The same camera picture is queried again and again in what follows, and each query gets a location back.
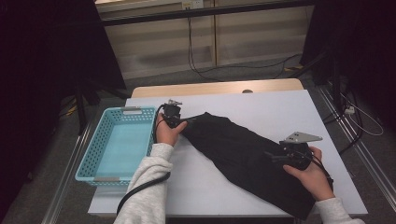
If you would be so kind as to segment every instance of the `power strip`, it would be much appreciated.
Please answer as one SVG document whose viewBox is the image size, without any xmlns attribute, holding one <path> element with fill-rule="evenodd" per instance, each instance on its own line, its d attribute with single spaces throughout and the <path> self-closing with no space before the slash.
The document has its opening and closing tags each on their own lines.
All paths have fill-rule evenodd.
<svg viewBox="0 0 396 224">
<path fill-rule="evenodd" d="M 189 9 L 197 9 L 204 8 L 204 0 L 193 0 L 193 1 L 182 1 L 181 9 L 189 10 Z"/>
</svg>

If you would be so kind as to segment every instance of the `person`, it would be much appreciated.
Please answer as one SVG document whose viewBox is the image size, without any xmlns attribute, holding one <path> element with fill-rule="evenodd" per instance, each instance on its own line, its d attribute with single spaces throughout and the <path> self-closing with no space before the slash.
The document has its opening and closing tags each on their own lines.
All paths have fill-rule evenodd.
<svg viewBox="0 0 396 224">
<path fill-rule="evenodd" d="M 321 161 L 322 153 L 317 147 L 310 147 L 314 153 L 314 160 Z M 361 219 L 352 219 L 345 210 L 342 200 L 335 197 L 329 182 L 323 171 L 313 162 L 301 171 L 289 165 L 284 165 L 283 169 L 301 181 L 303 186 L 312 194 L 317 201 L 318 208 L 323 223 L 334 224 L 361 224 Z"/>
<path fill-rule="evenodd" d="M 169 128 L 163 122 L 160 113 L 157 122 L 157 143 L 152 145 L 149 157 L 144 158 L 137 168 L 128 186 L 127 192 L 132 189 L 165 176 L 172 170 L 169 159 L 177 142 L 178 135 L 187 126 L 187 122 L 180 123 L 175 129 Z M 315 160 L 321 160 L 321 150 L 310 147 Z M 339 198 L 336 198 L 330 188 L 325 174 L 313 162 L 303 171 L 284 165 L 284 170 L 298 178 L 303 186 L 311 192 L 317 200 L 316 206 L 320 212 L 323 223 L 361 224 L 360 219 L 352 219 Z M 165 223 L 166 182 L 162 182 L 143 189 L 133 195 L 121 208 L 115 224 L 159 224 Z"/>
</svg>

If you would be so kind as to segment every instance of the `cable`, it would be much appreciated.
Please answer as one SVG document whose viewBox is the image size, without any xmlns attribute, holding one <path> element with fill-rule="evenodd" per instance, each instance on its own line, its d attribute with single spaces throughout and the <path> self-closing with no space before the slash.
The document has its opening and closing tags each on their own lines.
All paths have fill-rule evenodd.
<svg viewBox="0 0 396 224">
<path fill-rule="evenodd" d="M 189 66 L 190 69 L 195 72 L 196 74 L 198 74 L 200 77 L 203 77 L 205 79 L 209 79 L 209 80 L 214 80 L 214 81 L 218 81 L 218 82 L 222 82 L 222 80 L 219 80 L 217 78 L 213 78 L 213 77 L 205 77 L 204 75 L 201 74 L 201 72 L 199 72 L 197 70 L 197 68 L 195 67 L 195 62 L 194 62 L 194 57 L 192 54 L 192 38 L 191 38 L 191 18 L 188 17 L 187 18 L 188 22 L 189 22 Z"/>
<path fill-rule="evenodd" d="M 193 72 L 197 73 L 200 77 L 203 77 L 203 78 L 206 78 L 206 79 L 211 79 L 211 80 L 215 80 L 215 81 L 220 81 L 220 82 L 222 82 L 222 80 L 219 80 L 219 79 L 216 79 L 216 78 L 212 78 L 212 77 L 205 77 L 204 75 L 202 75 L 202 73 L 207 73 L 207 72 L 210 72 L 210 71 L 213 71 L 213 70 L 216 70 L 216 69 L 221 69 L 221 68 L 252 68 L 252 69 L 260 69 L 260 68 L 273 67 L 273 66 L 277 66 L 277 65 L 282 64 L 282 69 L 280 70 L 280 72 L 279 72 L 276 76 L 274 76 L 274 77 L 271 78 L 271 79 L 275 79 L 275 78 L 279 77 L 280 75 L 282 75 L 283 70 L 284 70 L 284 68 L 285 68 L 285 63 L 286 63 L 288 60 L 290 60 L 290 59 L 292 59 L 292 58 L 295 58 L 295 57 L 297 57 L 297 56 L 301 56 L 301 55 L 302 55 L 302 54 L 294 54 L 294 55 L 290 56 L 289 58 L 287 58 L 287 59 L 285 59 L 285 60 L 282 60 L 282 61 L 279 62 L 279 63 L 269 64 L 269 65 L 263 65 L 263 66 L 227 65 L 227 66 L 218 66 L 218 67 L 209 68 L 209 69 L 206 69 L 206 70 L 203 70 L 203 71 L 199 71 L 199 70 L 195 67 L 195 62 L 194 62 L 193 53 L 192 53 L 192 38 L 191 38 L 191 33 L 192 33 L 191 30 L 192 30 L 192 29 L 191 29 L 191 18 L 188 18 L 188 22 L 189 22 L 189 66 L 190 66 L 190 69 L 191 69 Z"/>
<path fill-rule="evenodd" d="M 351 91 L 351 93 L 352 93 L 353 100 L 354 100 L 355 104 L 357 105 L 358 101 L 356 100 L 356 95 L 353 91 Z M 360 111 L 358 110 L 357 113 L 355 113 L 355 115 L 356 115 L 356 118 L 358 119 L 358 123 L 360 124 L 361 127 L 363 127 Z M 338 152 L 338 154 L 340 156 L 342 156 L 346 151 L 348 151 L 350 148 L 352 148 L 361 139 L 362 135 L 363 135 L 363 131 L 361 129 L 359 129 L 356 136 L 352 139 L 352 141 L 349 143 L 349 145 L 347 147 L 345 147 L 344 149 L 340 150 Z"/>
<path fill-rule="evenodd" d="M 137 186 L 136 188 L 132 189 L 131 191 L 129 191 L 127 194 L 125 194 L 125 196 L 122 197 L 119 206 L 117 207 L 117 215 L 119 214 L 121 208 L 123 207 L 123 205 L 126 203 L 126 201 L 128 201 L 129 198 L 131 198 L 134 194 L 136 194 L 137 192 L 139 192 L 142 189 L 146 189 L 148 187 L 154 186 L 156 184 L 162 183 L 163 181 L 169 179 L 169 176 L 171 176 L 170 172 L 167 172 L 164 176 L 159 177 L 157 179 L 153 179 L 150 180 L 149 182 L 146 182 L 142 185 Z"/>
<path fill-rule="evenodd" d="M 64 103 L 64 105 L 61 105 L 61 110 L 65 109 L 68 105 L 70 105 L 70 103 L 72 103 L 75 100 L 76 100 L 76 97 L 72 97 L 69 101 Z"/>
<path fill-rule="evenodd" d="M 158 122 L 158 124 L 156 124 L 157 122 L 157 118 L 158 118 L 158 113 L 160 112 L 160 110 L 164 107 L 165 105 L 160 105 L 157 109 L 157 111 L 155 112 L 155 116 L 154 116 L 154 122 L 152 123 L 152 140 L 154 143 L 157 143 L 157 128 L 158 128 L 158 124 L 160 124 L 163 120 L 161 120 L 160 122 Z"/>
<path fill-rule="evenodd" d="M 369 131 L 365 130 L 365 129 L 361 126 L 361 124 L 358 124 L 358 123 L 350 116 L 350 114 L 349 114 L 349 118 L 351 119 L 351 121 L 352 121 L 353 123 L 355 123 L 356 126 L 358 126 L 362 131 L 364 131 L 364 132 L 366 132 L 366 133 L 368 133 L 368 134 L 370 134 L 370 135 L 373 135 L 373 136 L 380 136 L 380 135 L 382 135 L 382 134 L 384 133 L 384 129 L 382 128 L 382 126 L 381 126 L 375 119 L 373 119 L 370 115 L 368 115 L 366 112 L 364 112 L 364 111 L 363 111 L 362 109 L 360 109 L 358 106 L 352 104 L 352 103 L 345 97 L 345 95 L 341 94 L 341 96 L 344 97 L 344 98 L 345 98 L 351 105 L 353 105 L 356 109 L 358 109 L 358 111 L 360 111 L 360 112 L 363 113 L 365 116 L 367 116 L 369 119 L 371 119 L 371 120 L 381 129 L 381 132 L 380 132 L 380 133 L 370 133 Z"/>
<path fill-rule="evenodd" d="M 65 116 L 65 115 L 70 116 L 70 115 L 72 115 L 72 114 L 73 114 L 74 112 L 76 112 L 76 111 L 78 111 L 78 109 L 69 110 L 69 111 L 67 111 L 66 113 L 63 113 L 63 114 L 58 115 L 58 117 L 60 118 L 60 117 L 63 117 L 63 116 Z"/>
<path fill-rule="evenodd" d="M 335 117 L 334 119 L 328 120 L 328 121 L 323 121 L 323 124 L 330 124 L 332 122 L 335 122 L 336 120 L 340 119 L 342 116 L 344 115 L 344 113 L 337 115 L 337 117 Z"/>
<path fill-rule="evenodd" d="M 326 175 L 326 178 L 332 179 L 331 176 L 330 176 L 330 174 L 329 174 L 329 173 L 327 172 L 327 170 L 324 168 L 323 163 L 321 162 L 321 160 L 320 160 L 318 157 L 312 155 L 315 159 L 318 160 L 318 161 L 315 161 L 314 159 L 311 159 L 311 158 L 309 158 L 309 157 L 306 157 L 304 153 L 301 153 L 301 152 L 299 152 L 299 151 L 293 151 L 293 153 L 297 153 L 297 154 L 299 154 L 300 156 L 306 158 L 307 160 L 313 162 L 317 167 L 320 168 L 320 170 L 323 171 L 323 173 Z"/>
</svg>

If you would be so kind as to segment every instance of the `hand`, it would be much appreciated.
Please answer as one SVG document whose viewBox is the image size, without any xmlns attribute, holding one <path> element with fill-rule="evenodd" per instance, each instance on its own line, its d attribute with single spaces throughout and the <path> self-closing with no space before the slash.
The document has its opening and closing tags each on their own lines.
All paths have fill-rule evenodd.
<svg viewBox="0 0 396 224">
<path fill-rule="evenodd" d="M 321 161 L 321 150 L 316 147 L 310 147 L 310 149 L 314 153 L 314 156 Z M 311 192 L 315 200 L 323 201 L 335 197 L 334 193 L 332 193 L 329 182 L 327 181 L 326 175 L 313 162 L 311 162 L 309 166 L 303 171 L 289 165 L 284 165 L 283 169 L 290 175 L 293 175 L 294 177 L 299 179 L 303 186 L 309 192 Z"/>
<path fill-rule="evenodd" d="M 176 128 L 169 128 L 168 124 L 163 120 L 163 113 L 159 113 L 157 116 L 157 142 L 165 143 L 172 147 L 175 146 L 177 142 L 178 135 L 183 131 L 183 129 L 187 126 L 187 121 L 181 122 Z"/>
</svg>

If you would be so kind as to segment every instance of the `blue basket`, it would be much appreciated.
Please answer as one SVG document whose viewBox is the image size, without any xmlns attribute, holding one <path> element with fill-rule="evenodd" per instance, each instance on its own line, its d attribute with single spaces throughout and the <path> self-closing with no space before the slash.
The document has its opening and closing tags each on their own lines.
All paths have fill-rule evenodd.
<svg viewBox="0 0 396 224">
<path fill-rule="evenodd" d="M 114 107 L 105 110 L 76 173 L 93 186 L 128 185 L 151 151 L 155 108 Z"/>
</svg>

